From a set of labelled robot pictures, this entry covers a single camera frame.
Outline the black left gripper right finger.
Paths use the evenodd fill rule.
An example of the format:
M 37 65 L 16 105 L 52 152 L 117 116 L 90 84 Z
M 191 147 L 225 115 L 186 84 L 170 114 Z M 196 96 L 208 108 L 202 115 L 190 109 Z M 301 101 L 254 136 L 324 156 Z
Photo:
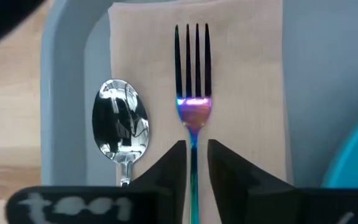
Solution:
M 215 139 L 208 166 L 222 224 L 358 224 L 358 189 L 292 186 Z

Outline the iridescent metal fork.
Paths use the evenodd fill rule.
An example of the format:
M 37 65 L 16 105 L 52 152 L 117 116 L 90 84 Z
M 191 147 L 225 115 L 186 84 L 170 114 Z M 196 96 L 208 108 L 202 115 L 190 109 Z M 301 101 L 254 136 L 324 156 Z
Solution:
M 199 224 L 198 204 L 198 134 L 212 110 L 212 74 L 209 25 L 204 33 L 204 94 L 201 94 L 200 33 L 196 25 L 195 40 L 195 96 L 192 96 L 190 29 L 186 29 L 186 95 L 183 95 L 181 79 L 180 35 L 175 27 L 175 86 L 176 106 L 183 125 L 188 129 L 191 141 L 190 155 L 190 224 Z

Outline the spoon with teal handle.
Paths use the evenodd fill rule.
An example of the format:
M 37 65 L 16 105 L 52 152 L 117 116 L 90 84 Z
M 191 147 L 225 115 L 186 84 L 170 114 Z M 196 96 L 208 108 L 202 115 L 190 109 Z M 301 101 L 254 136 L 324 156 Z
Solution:
M 130 83 L 113 78 L 101 85 L 94 99 L 92 128 L 101 153 L 121 167 L 120 185 L 129 185 L 133 165 L 150 140 L 145 106 Z

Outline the grey serving tray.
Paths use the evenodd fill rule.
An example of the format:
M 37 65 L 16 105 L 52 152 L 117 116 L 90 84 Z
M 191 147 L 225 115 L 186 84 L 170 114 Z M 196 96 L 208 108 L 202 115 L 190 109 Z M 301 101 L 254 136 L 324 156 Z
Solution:
M 40 59 L 41 181 L 112 185 L 91 107 L 111 76 L 108 8 L 174 0 L 55 0 Z M 294 184 L 319 186 L 358 125 L 358 0 L 283 0 L 283 70 Z

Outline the beige cloth napkin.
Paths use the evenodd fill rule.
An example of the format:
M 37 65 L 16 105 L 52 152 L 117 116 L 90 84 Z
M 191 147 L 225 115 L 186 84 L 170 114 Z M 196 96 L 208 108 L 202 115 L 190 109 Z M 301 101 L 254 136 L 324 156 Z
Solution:
M 189 139 L 176 108 L 174 33 L 181 50 L 210 35 L 213 108 L 198 138 L 200 224 L 221 224 L 209 180 L 209 139 L 290 178 L 282 6 L 282 0 L 176 0 L 109 8 L 112 75 L 136 89 L 149 117 L 149 147 L 134 165 L 135 177 Z

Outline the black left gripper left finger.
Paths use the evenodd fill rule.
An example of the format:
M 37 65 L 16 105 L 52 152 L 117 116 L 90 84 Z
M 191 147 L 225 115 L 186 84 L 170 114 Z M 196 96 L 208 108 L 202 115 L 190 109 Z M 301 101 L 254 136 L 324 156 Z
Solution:
M 6 202 L 8 224 L 182 224 L 186 142 L 127 187 L 33 186 Z

